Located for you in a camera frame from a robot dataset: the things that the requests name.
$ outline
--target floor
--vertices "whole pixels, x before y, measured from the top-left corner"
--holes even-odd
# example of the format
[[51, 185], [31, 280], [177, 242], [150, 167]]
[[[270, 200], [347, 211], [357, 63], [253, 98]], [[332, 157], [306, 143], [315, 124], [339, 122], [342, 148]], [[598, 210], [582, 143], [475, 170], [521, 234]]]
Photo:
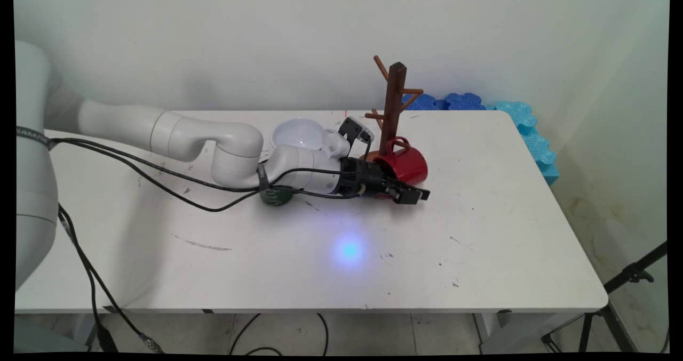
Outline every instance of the floor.
[[[229, 344], [253, 317], [252, 314], [129, 315], [142, 332], [166, 353], [227, 354]], [[67, 315], [21, 315], [36, 325], [66, 334]], [[328, 356], [427, 356], [478, 354], [479, 337], [473, 315], [324, 313], [329, 328]], [[103, 324], [119, 351], [149, 353], [119, 315], [104, 315]], [[563, 351], [576, 351], [581, 336], [578, 319], [553, 334]], [[234, 349], [245, 354], [258, 347], [274, 347], [284, 355], [321, 355], [324, 327], [314, 313], [263, 314], [249, 326]], [[101, 351], [96, 342], [92, 351]], [[588, 351], [618, 351], [605, 320], [593, 318]], [[521, 353], [546, 353], [540, 339]], [[274, 355], [264, 350], [254, 354]]]

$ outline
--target white bowl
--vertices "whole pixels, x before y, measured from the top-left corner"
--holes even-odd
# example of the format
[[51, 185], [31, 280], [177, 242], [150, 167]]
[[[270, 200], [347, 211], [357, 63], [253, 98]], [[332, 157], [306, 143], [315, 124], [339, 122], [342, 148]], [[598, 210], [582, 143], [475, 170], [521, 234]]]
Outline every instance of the white bowl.
[[309, 118], [292, 118], [278, 125], [271, 134], [273, 147], [293, 147], [319, 150], [322, 148], [322, 125]]

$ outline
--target blue light spot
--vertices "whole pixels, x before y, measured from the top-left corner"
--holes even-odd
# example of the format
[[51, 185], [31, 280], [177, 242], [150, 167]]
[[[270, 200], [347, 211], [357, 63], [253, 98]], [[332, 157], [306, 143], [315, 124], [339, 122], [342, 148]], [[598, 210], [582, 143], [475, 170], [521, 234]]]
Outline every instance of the blue light spot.
[[335, 247], [337, 261], [345, 266], [353, 266], [363, 258], [363, 245], [352, 237], [345, 237]]

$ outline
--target table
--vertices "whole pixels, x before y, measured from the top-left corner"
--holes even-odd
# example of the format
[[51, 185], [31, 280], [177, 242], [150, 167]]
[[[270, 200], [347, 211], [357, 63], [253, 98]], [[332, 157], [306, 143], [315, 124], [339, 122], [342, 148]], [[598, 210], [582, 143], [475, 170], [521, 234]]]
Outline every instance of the table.
[[[355, 116], [375, 133], [372, 149], [378, 149], [380, 131], [363, 118], [365, 111], [179, 113], [254, 125], [264, 135], [262, 159], [273, 152], [271, 131], [297, 116], [335, 129], [347, 115]], [[524, 342], [520, 331], [531, 333], [607, 304], [605, 289], [506, 113], [405, 111], [398, 134], [429, 164], [422, 188], [432, 193], [418, 205], [296, 195], [273, 207], [254, 196], [209, 213], [104, 155], [63, 144], [51, 156], [59, 200], [74, 220], [78, 241], [119, 305], [132, 312], [475, 312], [483, 314], [478, 323], [488, 353], [518, 349]], [[91, 139], [212, 181], [213, 142], [185, 163]], [[351, 156], [364, 150], [357, 142]], [[239, 197], [145, 169], [202, 205], [222, 206]], [[99, 289], [97, 298], [109, 305]], [[495, 322], [501, 310], [522, 319], [501, 327]], [[88, 278], [58, 227], [51, 252], [15, 294], [15, 312], [90, 311]]]

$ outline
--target mug handle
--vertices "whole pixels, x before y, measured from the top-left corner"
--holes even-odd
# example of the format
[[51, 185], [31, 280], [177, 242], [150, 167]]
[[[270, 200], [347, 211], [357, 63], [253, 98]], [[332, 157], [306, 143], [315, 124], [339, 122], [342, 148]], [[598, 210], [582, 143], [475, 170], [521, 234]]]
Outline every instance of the mug handle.
[[404, 148], [410, 148], [410, 142], [408, 142], [407, 138], [405, 137], [397, 137], [391, 138], [386, 142], [386, 155], [393, 157], [393, 146], [398, 145], [399, 147], [404, 147]]

